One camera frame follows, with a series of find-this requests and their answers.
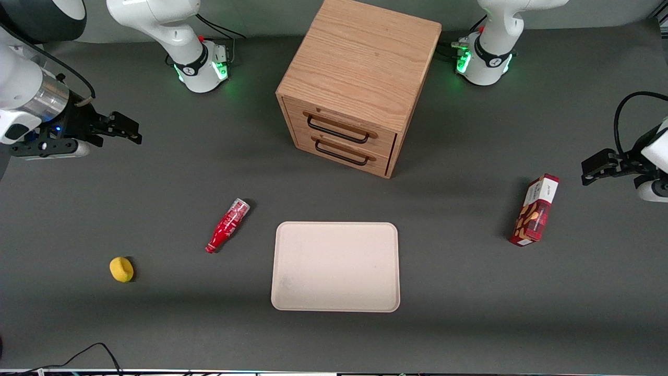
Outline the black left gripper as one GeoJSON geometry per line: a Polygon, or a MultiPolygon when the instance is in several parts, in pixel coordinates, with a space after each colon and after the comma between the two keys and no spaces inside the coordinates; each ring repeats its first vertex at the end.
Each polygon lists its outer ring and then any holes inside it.
{"type": "Polygon", "coordinates": [[[637,179],[654,179],[654,165],[642,155],[642,150],[654,138],[654,128],[641,135],[630,150],[624,151],[617,131],[617,153],[611,148],[604,148],[581,163],[583,186],[605,178],[620,178],[637,174],[637,179]]]}

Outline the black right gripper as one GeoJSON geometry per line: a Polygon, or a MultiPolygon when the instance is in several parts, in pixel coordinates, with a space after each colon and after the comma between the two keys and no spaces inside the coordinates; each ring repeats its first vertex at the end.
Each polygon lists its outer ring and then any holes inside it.
{"type": "Polygon", "coordinates": [[[71,96],[65,109],[50,121],[50,128],[57,138],[73,138],[89,143],[94,147],[103,147],[105,138],[116,137],[141,145],[142,136],[138,133],[139,124],[120,112],[112,112],[107,117],[98,114],[93,105],[77,107],[80,96],[71,96]],[[109,127],[119,133],[110,133],[109,127]]]}

